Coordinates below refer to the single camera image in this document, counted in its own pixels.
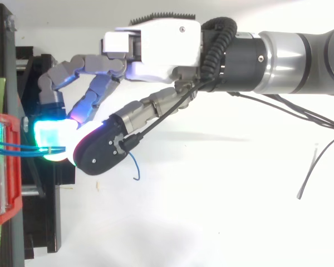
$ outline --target robotic arm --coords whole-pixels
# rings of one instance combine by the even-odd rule
[[[123,78],[175,82],[175,87],[127,104],[75,147],[77,167],[98,175],[122,161],[152,127],[133,134],[136,130],[186,108],[197,91],[334,95],[334,30],[252,34],[237,32],[229,18],[201,26],[191,15],[153,14],[107,32],[101,55],[75,56],[41,76],[42,108],[54,114],[64,107],[59,89],[80,73],[96,75],[68,114],[80,125],[92,120]]]

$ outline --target screw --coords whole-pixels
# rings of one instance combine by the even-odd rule
[[[24,132],[28,132],[28,117],[23,117],[21,119],[21,126]]]
[[[16,28],[15,28],[15,16],[14,15],[10,15],[6,18],[5,20],[5,27],[6,27],[6,30],[8,31],[11,31],[11,32],[14,32],[16,31]]]

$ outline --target cable connector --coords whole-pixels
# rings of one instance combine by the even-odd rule
[[[141,133],[130,135],[120,142],[120,146],[126,153],[128,153],[140,143],[142,138],[144,137],[141,135]]]
[[[241,94],[239,92],[228,92],[231,96],[240,96]]]

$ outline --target white wall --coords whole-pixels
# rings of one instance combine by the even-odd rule
[[[6,4],[20,22],[17,45],[34,45],[59,61],[98,53],[106,30],[152,11],[196,13],[201,22],[232,16],[240,31],[334,28],[333,0]],[[64,89],[67,108],[90,79]],[[163,87],[123,82],[96,119]],[[334,97],[287,98],[334,119]],[[315,143],[322,149],[333,138],[334,131],[267,106],[200,93],[133,150],[139,182],[130,158],[96,177],[77,170],[76,185],[61,189],[61,250],[38,249],[27,266],[334,266],[334,147],[296,199]]]

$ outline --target coiled cable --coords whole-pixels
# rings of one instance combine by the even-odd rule
[[[237,32],[236,22],[227,17],[213,18],[202,25],[203,30],[219,30],[220,34],[208,49],[205,55],[203,65],[200,68],[202,81],[208,81],[214,78],[215,72],[220,65],[220,60],[224,52],[230,46]]]

